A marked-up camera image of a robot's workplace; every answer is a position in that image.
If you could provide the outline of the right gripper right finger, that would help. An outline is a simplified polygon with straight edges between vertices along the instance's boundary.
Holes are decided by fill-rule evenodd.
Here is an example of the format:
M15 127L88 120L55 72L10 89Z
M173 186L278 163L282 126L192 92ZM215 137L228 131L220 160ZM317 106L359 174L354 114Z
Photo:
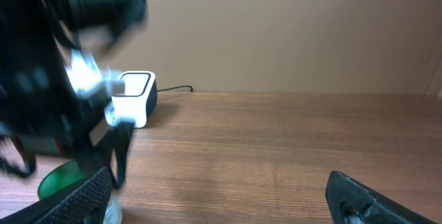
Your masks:
M325 198L334 223L435 224L341 171L332 171Z

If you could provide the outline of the green lidded small jar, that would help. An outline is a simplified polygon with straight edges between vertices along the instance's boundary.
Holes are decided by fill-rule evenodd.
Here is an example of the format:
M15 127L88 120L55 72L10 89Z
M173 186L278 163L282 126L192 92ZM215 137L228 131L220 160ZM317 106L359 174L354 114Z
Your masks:
M85 175L80 171L75 161L66 162L53 169L40 182L37 190L38 199L43 200L84 177ZM122 208L118 197L112 192L106 208L103 224L121 223Z

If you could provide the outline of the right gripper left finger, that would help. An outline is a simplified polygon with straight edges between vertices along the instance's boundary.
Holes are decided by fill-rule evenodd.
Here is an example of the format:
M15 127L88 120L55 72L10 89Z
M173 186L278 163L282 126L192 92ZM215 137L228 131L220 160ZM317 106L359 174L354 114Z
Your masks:
M1 224L104 222L113 181L105 167L61 191L1 219Z

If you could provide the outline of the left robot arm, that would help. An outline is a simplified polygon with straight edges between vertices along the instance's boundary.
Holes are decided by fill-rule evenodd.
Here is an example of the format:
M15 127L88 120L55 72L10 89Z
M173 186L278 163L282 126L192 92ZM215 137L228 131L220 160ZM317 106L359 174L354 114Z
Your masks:
M91 142L111 95L102 81L76 90L59 47L81 50L68 32L103 26L108 53L146 15L147 0L1 0L1 137L12 140L24 163L20 169L2 159L2 172L27 178L38 154L75 159L87 171L116 156L113 185L123 185L134 126L124 121L98 145Z

